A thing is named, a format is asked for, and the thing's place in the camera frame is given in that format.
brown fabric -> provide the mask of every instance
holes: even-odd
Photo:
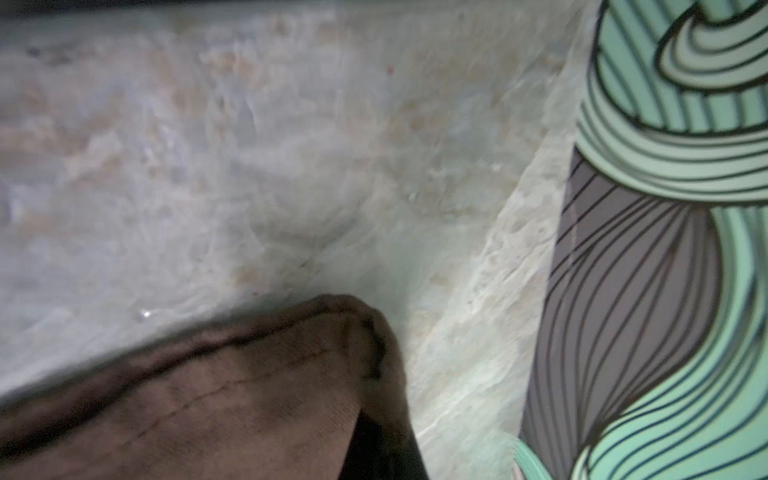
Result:
[[[336,478],[364,411],[410,432],[396,339],[321,296],[146,349],[0,414],[0,478]]]

